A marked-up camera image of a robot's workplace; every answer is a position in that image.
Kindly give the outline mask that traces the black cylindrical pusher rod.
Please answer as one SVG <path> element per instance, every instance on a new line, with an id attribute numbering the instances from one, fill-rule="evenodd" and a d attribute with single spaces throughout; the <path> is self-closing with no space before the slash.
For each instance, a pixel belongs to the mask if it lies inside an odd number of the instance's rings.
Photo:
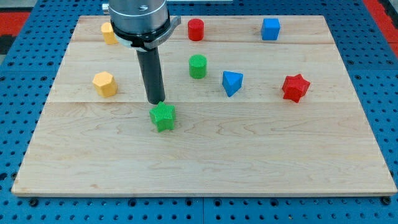
<path id="1" fill-rule="evenodd" d="M 164 83 L 158 48 L 146 52 L 137 51 L 142 79 L 149 103 L 157 105 L 165 100 Z"/>

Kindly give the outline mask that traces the yellow block behind arm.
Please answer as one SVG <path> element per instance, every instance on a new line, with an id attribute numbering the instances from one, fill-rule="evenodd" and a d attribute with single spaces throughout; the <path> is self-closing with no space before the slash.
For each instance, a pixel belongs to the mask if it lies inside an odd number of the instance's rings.
<path id="1" fill-rule="evenodd" d="M 110 22 L 104 22 L 101 27 L 104 42 L 108 45 L 117 44 L 118 40 L 115 38 L 113 27 Z"/>

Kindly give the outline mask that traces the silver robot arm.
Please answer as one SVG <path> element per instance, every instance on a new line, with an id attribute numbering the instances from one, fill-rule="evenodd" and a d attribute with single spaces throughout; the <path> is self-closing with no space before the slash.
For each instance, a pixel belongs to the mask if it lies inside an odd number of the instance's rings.
<path id="1" fill-rule="evenodd" d="M 149 103 L 165 100 L 158 46 L 181 24 L 181 17 L 170 17 L 166 0 L 109 0 L 102 4 L 115 38 L 136 50 Z"/>

